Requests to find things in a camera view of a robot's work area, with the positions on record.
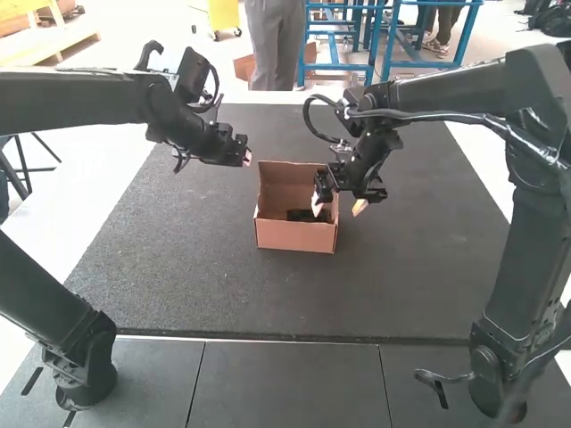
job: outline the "gray trousers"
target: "gray trousers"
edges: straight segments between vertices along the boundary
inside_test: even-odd
[[[256,69],[252,91],[291,91],[305,33],[305,0],[245,0]]]

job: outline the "wooden crate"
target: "wooden crate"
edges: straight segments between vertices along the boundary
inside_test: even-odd
[[[34,20],[38,22],[37,14],[34,14]],[[0,21],[0,37],[9,36],[23,29],[29,29],[28,15],[20,15]]]
[[[35,10],[46,5],[56,26],[39,29]],[[35,65],[50,57],[60,62],[65,49],[91,37],[100,38],[93,22],[85,17],[66,25],[55,0],[0,0],[0,16],[19,16],[23,12],[31,28],[0,38],[0,66]]]
[[[96,25],[81,18],[65,28],[25,29],[0,38],[0,66],[36,65],[49,58],[61,62],[65,49],[91,37],[101,39]]]
[[[0,20],[5,21],[49,6],[52,0],[0,0]]]

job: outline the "box flap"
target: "box flap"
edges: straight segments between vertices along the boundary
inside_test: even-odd
[[[250,80],[250,76],[253,74],[255,67],[256,61],[253,59],[253,55],[246,55],[234,60],[234,72],[236,77],[246,82]]]

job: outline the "floor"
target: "floor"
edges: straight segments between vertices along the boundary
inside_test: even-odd
[[[82,3],[87,8],[86,18],[101,23],[103,40],[71,56],[65,66],[129,69],[137,62],[140,46],[156,38],[172,52],[191,44],[207,56],[219,70],[227,102],[302,103],[310,90],[338,97],[344,85],[343,82],[315,84],[305,92],[280,95],[248,93],[246,83],[235,78],[232,66],[233,59],[252,51],[246,25],[243,25],[242,37],[236,38],[229,32],[223,35],[223,41],[214,43],[203,36],[207,29],[203,14],[192,12],[182,0],[161,2],[161,7],[134,0]],[[524,45],[553,42],[541,33],[519,32],[525,24],[521,22],[522,17],[512,11],[522,4],[523,1],[516,0],[484,4],[468,46],[466,63],[492,59]],[[243,7],[241,13],[245,22]],[[406,21],[414,20],[414,6],[403,11],[402,16]],[[126,23],[128,33],[124,32]],[[198,26],[198,35],[191,34],[191,23]],[[459,28],[455,28],[453,41],[458,37]],[[326,61],[328,56],[324,47],[319,52],[321,61]],[[359,54],[348,55],[347,61],[356,61],[355,56]],[[506,179],[502,141],[482,128],[473,127],[468,131],[458,124],[449,124],[449,128],[506,218],[510,218],[513,188]],[[33,177],[35,192],[15,210],[3,230],[63,282],[151,151],[153,145],[145,141],[144,132],[145,127],[124,126],[42,133],[62,157],[63,164],[54,173]],[[33,143],[24,144],[31,167],[51,162]],[[6,153],[14,165],[18,165],[12,146],[7,147]],[[16,209],[18,205],[17,198],[13,198],[13,207]],[[3,349],[10,350],[0,355],[0,391],[3,391],[29,352],[31,342],[19,328],[4,320],[0,320],[0,339],[5,345]],[[562,352],[558,356],[569,381],[570,354]]]

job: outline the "black bag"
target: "black bag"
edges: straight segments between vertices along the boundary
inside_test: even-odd
[[[558,4],[530,18],[529,29],[552,37],[571,37],[571,4]]]

